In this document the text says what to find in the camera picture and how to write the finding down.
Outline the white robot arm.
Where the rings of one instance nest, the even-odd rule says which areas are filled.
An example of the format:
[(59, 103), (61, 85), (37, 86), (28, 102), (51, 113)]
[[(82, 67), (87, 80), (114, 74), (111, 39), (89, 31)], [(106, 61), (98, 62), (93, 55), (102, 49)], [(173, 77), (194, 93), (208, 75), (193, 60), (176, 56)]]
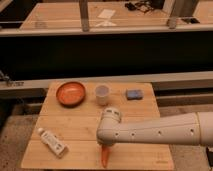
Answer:
[(148, 143), (213, 146), (213, 112), (195, 112), (122, 123), (117, 108), (103, 110), (96, 131), (97, 141), (111, 146), (115, 143)]

